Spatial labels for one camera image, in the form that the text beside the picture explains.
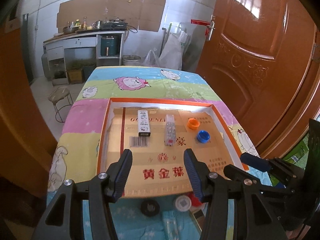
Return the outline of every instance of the plastic bag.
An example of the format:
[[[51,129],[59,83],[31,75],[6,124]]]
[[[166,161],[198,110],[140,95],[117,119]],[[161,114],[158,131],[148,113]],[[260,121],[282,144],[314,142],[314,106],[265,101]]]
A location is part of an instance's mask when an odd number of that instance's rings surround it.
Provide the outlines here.
[[[148,52],[146,59],[142,63],[142,66],[161,67],[159,58],[152,49]]]
[[[169,38],[164,45],[159,58],[160,66],[163,68],[181,70],[182,68],[182,49],[179,38],[173,33],[169,34]]]

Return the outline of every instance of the cartoon sheep print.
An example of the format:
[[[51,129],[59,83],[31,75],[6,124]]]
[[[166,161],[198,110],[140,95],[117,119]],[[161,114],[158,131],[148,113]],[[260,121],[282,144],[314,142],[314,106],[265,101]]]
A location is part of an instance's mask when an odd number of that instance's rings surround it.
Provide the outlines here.
[[[169,70],[160,70],[160,72],[161,72],[161,74],[162,75],[164,75],[166,78],[169,78],[169,79],[171,79],[171,80],[179,80],[181,77],[178,75],[178,74],[176,74],[176,73],[174,73],[174,72],[172,72],[172,71],[169,71]]]
[[[247,153],[250,153],[252,155],[259,157],[259,154],[255,149],[252,141],[250,140],[249,136],[243,129],[240,129],[240,130],[238,129],[238,138],[242,145],[243,150],[245,150]]]
[[[98,89],[96,87],[87,87],[82,92],[83,98],[92,98],[96,95]]]
[[[138,90],[144,87],[151,87],[145,79],[138,77],[121,77],[113,80],[121,90]]]
[[[57,190],[65,179],[67,165],[63,156],[67,155],[68,151],[64,146],[59,146],[52,159],[52,166],[49,172],[48,191]]]

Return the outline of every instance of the white bucket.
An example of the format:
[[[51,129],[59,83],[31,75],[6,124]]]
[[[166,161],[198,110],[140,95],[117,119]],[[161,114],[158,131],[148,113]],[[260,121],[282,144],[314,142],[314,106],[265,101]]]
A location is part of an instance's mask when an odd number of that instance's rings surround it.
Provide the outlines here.
[[[123,66],[140,66],[141,57],[137,55],[123,55],[122,65]]]

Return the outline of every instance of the drawer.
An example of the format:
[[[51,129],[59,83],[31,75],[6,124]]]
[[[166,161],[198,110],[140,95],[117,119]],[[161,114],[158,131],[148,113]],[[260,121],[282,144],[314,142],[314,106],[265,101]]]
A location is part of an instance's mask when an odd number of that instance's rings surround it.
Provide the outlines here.
[[[63,58],[63,47],[47,49],[47,56],[48,56],[48,60]]]
[[[46,49],[54,49],[57,47],[62,47],[63,46],[63,41],[54,41],[50,42],[49,44],[45,45]]]
[[[83,48],[83,47],[95,47],[96,37],[86,37],[86,38],[74,38],[63,41],[63,47],[68,48]]]

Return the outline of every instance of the black tape roll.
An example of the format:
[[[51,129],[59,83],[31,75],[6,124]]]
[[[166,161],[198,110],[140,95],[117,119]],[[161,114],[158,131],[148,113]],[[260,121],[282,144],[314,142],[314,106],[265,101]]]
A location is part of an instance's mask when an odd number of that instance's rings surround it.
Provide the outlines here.
[[[140,207],[141,213],[147,217],[153,217],[160,212],[160,206],[157,201],[152,199],[144,200]]]

